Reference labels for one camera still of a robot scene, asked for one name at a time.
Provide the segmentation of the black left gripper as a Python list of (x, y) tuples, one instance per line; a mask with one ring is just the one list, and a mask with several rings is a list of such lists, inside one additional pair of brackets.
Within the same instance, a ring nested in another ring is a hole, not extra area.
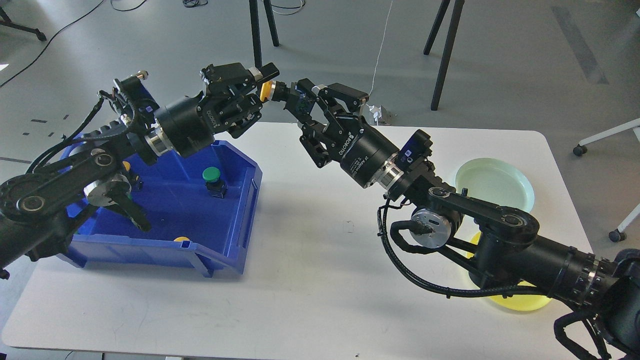
[(199, 71), (205, 87), (195, 96), (154, 111), (154, 135), (167, 150), (190, 157), (228, 133), (237, 139), (262, 114), (254, 90), (280, 75), (274, 63), (245, 68), (241, 63), (209, 64)]

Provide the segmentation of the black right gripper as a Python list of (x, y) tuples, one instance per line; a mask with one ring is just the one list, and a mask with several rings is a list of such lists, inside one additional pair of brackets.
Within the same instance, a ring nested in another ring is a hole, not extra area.
[[(315, 85), (300, 79), (272, 85), (272, 100), (283, 101), (297, 119), (299, 140), (318, 168), (335, 161), (362, 188), (379, 183), (390, 190), (403, 175), (395, 164), (399, 149), (367, 123), (363, 107), (369, 99), (367, 92), (341, 83)], [(313, 120), (314, 105), (320, 106), (327, 124)]]

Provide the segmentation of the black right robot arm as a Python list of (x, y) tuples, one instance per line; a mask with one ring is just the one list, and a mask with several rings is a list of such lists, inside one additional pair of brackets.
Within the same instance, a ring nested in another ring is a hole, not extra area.
[[(400, 273), (421, 289), (446, 297), (546, 296), (570, 313), (554, 321), (555, 339), (580, 360), (588, 350), (567, 336), (580, 322), (598, 351), (607, 345), (639, 358), (639, 251), (624, 249), (614, 260), (597, 259), (538, 234), (528, 212), (473, 198), (435, 174), (430, 136), (417, 130), (402, 148), (366, 122), (368, 94), (308, 79), (290, 85), (270, 80), (261, 101), (281, 101), (301, 126), (300, 142), (316, 166), (338, 162), (359, 186), (378, 183), (386, 202), (378, 209), (382, 246)], [(427, 281), (408, 269), (393, 245), (416, 255), (439, 254), (468, 271), (476, 289)]]

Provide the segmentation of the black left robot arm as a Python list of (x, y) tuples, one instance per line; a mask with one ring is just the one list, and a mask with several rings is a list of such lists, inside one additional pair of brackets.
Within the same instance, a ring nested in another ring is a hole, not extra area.
[(218, 133), (237, 139), (262, 116), (258, 89), (279, 73), (274, 63), (209, 64), (199, 73), (202, 91), (165, 107), (143, 85), (147, 71), (115, 79), (75, 132), (2, 183), (1, 278), (9, 279), (7, 267), (21, 256), (36, 262), (66, 253), (99, 208), (149, 231), (142, 207), (130, 198), (134, 177), (123, 161), (137, 155), (153, 166), (171, 151), (187, 158), (204, 150)]

